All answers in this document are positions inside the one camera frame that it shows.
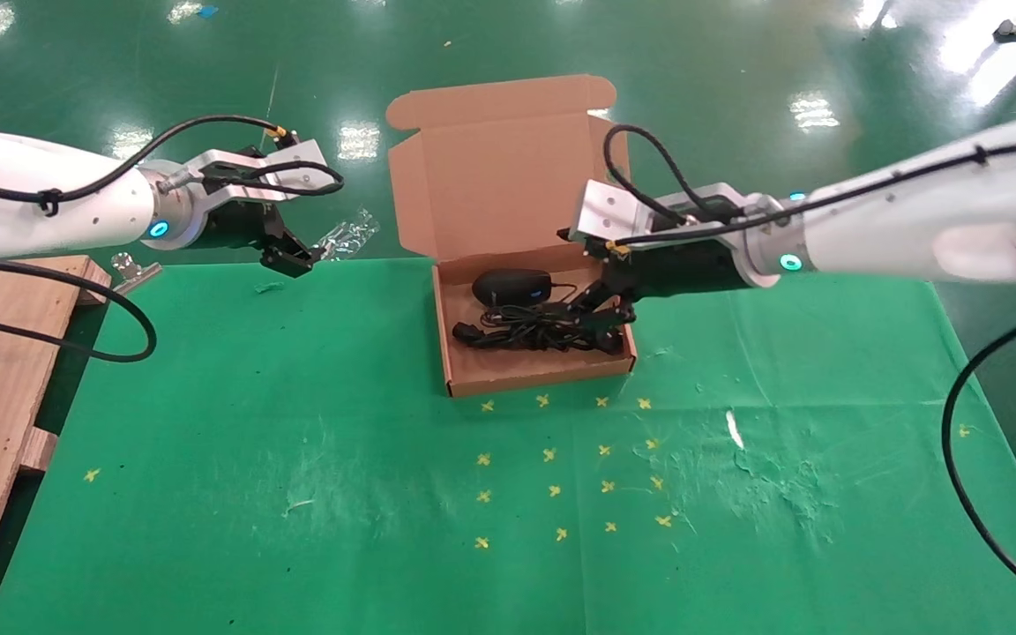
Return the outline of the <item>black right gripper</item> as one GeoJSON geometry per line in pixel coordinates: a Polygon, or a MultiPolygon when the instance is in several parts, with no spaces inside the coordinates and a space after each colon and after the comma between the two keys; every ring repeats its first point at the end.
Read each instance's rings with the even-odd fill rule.
{"type": "Polygon", "coordinates": [[[571,321],[590,321],[590,345],[608,355],[624,351],[624,327],[637,320],[633,302],[646,298],[731,292],[750,285],[735,251],[718,240],[661,243],[634,250],[604,242],[604,273],[565,301],[571,321]]]}

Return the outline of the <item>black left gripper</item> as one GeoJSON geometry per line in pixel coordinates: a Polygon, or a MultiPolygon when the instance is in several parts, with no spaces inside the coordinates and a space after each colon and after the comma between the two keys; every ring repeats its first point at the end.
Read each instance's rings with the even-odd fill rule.
{"type": "Polygon", "coordinates": [[[310,273],[326,254],[322,244],[300,241],[276,205],[253,201],[227,202],[210,210],[198,235],[198,248],[262,250],[262,266],[294,279],[310,273]]]}

